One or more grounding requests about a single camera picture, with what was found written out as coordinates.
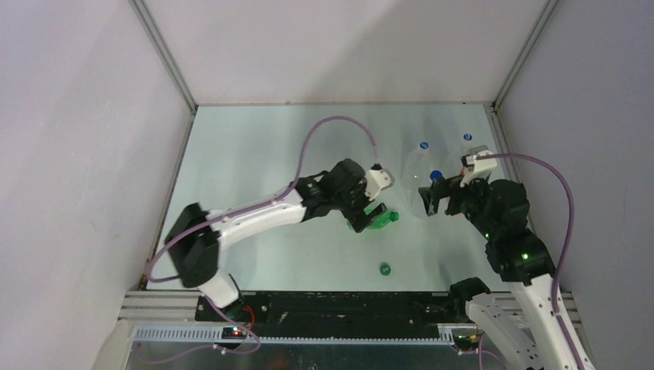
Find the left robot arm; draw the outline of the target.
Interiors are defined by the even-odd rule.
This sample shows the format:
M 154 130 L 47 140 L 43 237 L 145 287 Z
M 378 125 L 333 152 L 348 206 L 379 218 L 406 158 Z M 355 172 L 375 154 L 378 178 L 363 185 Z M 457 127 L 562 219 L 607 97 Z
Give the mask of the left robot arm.
M 222 251 L 272 228 L 325 217 L 333 210 L 361 233 L 387 209 L 384 203 L 371 211 L 366 208 L 393 184 L 393 175 L 379 164 L 364 170 L 344 159 L 331 170 L 299 177 L 281 192 L 234 210 L 206 211 L 192 203 L 172 226 L 164 248 L 176 279 L 198 289 L 225 321 L 234 321 L 241 317 L 244 301 L 235 279 L 219 268 Z

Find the green bottle cap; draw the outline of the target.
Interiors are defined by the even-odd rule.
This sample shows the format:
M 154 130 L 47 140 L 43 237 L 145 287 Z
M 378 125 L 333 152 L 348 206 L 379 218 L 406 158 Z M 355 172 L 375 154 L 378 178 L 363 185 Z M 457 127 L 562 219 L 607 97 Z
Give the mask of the green bottle cap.
M 382 276 L 390 276 L 392 268 L 387 263 L 381 263 L 379 266 L 379 272 Z

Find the clear plastic bottle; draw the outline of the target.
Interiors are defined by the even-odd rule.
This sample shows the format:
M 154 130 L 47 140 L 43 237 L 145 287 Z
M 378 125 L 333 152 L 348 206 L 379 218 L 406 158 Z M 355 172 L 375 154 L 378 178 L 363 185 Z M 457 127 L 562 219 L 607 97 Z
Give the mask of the clear plastic bottle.
M 414 180 L 417 177 L 421 177 L 424 173 L 429 173 L 432 168 L 432 158 L 429 152 L 425 155 L 421 155 L 416 151 L 417 146 L 407 155 L 404 160 L 402 171 L 401 171 L 401 180 L 402 185 L 405 189 L 411 190 L 412 185 L 414 185 Z

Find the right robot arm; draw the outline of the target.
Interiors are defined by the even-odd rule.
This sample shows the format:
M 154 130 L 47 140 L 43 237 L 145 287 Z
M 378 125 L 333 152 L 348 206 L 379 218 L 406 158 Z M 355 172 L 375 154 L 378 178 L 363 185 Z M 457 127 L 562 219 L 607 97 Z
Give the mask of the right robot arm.
M 478 277 L 451 285 L 448 310 L 473 321 L 515 369 L 592 369 L 594 365 L 554 286 L 555 266 L 544 242 L 528 228 L 526 190 L 510 180 L 440 177 L 417 193 L 429 216 L 447 199 L 444 213 L 461 214 L 486 241 L 492 270 L 519 304 L 531 335 L 510 319 Z

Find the green plastic bottle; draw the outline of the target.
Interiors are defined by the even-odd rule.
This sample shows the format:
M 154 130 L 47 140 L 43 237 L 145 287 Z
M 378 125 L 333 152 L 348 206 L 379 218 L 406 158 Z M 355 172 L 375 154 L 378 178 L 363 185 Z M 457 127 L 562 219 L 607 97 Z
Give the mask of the green plastic bottle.
M 389 209 L 384 203 L 373 204 L 362 210 L 344 211 L 348 227 L 356 233 L 377 230 L 399 220 L 399 213 Z

